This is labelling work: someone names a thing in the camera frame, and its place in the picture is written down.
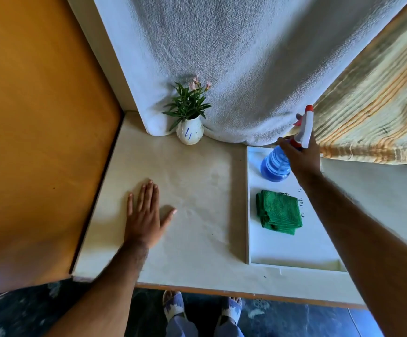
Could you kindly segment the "person's left hand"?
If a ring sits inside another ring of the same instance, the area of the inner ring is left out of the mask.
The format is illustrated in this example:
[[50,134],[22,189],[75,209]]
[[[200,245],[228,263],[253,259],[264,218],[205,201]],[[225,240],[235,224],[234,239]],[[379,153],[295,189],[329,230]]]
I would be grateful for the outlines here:
[[154,195],[152,204],[152,214],[143,217],[143,183],[140,187],[137,198],[133,195],[133,215],[127,221],[124,229],[124,243],[143,243],[147,248],[152,248],[162,238],[165,230],[160,229],[160,221],[167,213],[173,209],[169,206],[165,213],[160,210],[160,190],[154,182]]

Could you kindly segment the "person's right hand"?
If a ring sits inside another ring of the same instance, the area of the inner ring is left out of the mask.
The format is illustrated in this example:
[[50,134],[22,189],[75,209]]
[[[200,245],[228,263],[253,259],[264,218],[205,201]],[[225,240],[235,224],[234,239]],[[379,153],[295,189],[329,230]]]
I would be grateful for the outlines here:
[[314,187],[315,182],[323,177],[320,168],[320,150],[313,132],[311,132],[308,148],[301,151],[295,148],[294,158],[289,159],[289,162],[291,171],[304,190]]

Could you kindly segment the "blue spray bottle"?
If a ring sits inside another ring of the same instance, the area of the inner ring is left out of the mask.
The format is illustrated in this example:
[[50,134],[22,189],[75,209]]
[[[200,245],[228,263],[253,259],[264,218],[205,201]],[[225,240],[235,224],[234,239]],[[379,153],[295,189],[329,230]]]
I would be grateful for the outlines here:
[[[300,131],[287,142],[296,150],[308,148],[313,131],[313,106],[307,105],[300,119]],[[290,162],[283,149],[276,146],[262,161],[260,172],[264,179],[272,182],[285,180],[291,173]]]

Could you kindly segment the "person's left forearm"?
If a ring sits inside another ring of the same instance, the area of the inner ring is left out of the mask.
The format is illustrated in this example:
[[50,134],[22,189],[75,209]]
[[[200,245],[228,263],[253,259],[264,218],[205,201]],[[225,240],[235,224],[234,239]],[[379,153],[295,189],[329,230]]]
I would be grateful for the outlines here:
[[124,337],[133,290],[148,252],[141,240],[124,243],[88,291],[44,337]]

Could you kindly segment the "person's right forearm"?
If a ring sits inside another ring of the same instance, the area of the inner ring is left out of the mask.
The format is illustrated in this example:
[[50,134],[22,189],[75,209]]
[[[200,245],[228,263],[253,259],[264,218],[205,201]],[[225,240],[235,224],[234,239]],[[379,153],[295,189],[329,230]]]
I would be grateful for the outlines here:
[[407,244],[321,172],[296,178],[385,337],[407,337]]

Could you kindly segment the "green folded cloth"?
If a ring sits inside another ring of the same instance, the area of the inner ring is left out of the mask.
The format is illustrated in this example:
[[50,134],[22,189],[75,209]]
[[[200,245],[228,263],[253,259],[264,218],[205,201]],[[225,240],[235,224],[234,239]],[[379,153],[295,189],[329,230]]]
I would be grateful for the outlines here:
[[303,226],[299,201],[289,194],[261,190],[256,194],[256,208],[264,229],[294,236]]

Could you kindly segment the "white tray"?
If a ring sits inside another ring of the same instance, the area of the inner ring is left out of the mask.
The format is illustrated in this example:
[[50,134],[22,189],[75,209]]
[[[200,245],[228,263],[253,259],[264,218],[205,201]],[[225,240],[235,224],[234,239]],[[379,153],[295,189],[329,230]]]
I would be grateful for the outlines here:
[[347,270],[306,193],[279,157],[280,181],[266,178],[268,148],[247,147],[247,263],[328,272]]

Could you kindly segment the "white ceramic vase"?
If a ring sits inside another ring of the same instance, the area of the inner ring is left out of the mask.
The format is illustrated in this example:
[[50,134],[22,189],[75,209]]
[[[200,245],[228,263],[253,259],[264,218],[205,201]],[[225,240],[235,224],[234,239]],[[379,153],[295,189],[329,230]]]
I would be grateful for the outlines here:
[[175,131],[178,139],[184,145],[191,146],[197,144],[204,135],[201,116],[180,122]]

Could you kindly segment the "person's left sandal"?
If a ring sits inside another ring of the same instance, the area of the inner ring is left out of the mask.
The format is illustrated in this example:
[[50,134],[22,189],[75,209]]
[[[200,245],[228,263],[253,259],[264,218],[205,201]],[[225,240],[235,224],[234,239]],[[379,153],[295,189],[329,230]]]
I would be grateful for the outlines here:
[[167,322],[170,322],[176,316],[187,319],[184,300],[180,291],[164,291],[162,306]]

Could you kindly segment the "person's sandal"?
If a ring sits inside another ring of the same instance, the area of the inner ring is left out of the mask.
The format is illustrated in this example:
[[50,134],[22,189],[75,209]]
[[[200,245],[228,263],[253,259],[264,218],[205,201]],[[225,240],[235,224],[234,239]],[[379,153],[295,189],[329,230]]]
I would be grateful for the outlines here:
[[223,297],[221,301],[221,315],[219,325],[225,322],[231,322],[238,325],[242,312],[242,299],[240,297]]
[[164,291],[162,306],[167,322],[170,322],[176,316],[187,319],[184,300],[180,291]]

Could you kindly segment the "white towel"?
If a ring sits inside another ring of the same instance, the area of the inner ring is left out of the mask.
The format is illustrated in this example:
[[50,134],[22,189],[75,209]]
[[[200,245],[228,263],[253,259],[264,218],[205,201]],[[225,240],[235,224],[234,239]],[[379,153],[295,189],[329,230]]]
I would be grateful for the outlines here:
[[407,0],[94,0],[146,131],[168,135],[173,83],[212,83],[219,141],[267,145]]

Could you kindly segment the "striped yellow cloth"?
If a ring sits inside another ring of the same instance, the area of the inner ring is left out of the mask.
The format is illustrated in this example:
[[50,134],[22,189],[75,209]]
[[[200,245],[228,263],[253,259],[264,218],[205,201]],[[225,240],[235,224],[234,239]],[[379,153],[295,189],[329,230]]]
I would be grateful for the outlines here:
[[407,5],[314,104],[323,158],[407,164]]

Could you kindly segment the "green plant with pink flowers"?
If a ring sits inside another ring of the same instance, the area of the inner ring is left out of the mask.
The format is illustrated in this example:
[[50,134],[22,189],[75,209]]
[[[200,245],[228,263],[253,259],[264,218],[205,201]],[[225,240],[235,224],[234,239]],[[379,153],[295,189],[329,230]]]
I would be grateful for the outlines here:
[[173,88],[176,91],[176,95],[171,98],[169,103],[163,106],[167,108],[167,111],[162,112],[162,114],[173,118],[168,131],[172,132],[179,124],[183,124],[186,120],[196,119],[200,116],[206,118],[205,111],[212,107],[211,104],[204,102],[207,92],[212,88],[211,82],[203,85],[198,76],[195,76],[188,86],[175,82]]

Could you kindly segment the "person's right sandal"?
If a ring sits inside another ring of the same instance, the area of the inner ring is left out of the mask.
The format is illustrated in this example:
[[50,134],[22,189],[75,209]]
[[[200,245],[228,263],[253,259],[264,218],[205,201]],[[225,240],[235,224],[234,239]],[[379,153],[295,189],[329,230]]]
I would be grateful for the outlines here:
[[242,312],[242,299],[240,297],[223,297],[221,301],[221,315],[219,325],[225,322],[231,322],[238,325]]

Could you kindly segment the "orange wooden panel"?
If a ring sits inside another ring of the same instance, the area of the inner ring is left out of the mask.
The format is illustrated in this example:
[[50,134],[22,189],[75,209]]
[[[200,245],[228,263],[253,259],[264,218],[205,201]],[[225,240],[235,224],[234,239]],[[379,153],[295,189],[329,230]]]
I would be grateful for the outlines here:
[[0,0],[0,293],[70,277],[121,116],[67,0]]

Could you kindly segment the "person's blue trousers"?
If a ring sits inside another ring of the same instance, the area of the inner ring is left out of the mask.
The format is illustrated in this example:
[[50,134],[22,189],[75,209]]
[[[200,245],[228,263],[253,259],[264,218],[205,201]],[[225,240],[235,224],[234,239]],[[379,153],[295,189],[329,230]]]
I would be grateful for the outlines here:
[[245,337],[237,323],[228,316],[220,316],[214,324],[195,324],[179,314],[170,319],[165,337]]

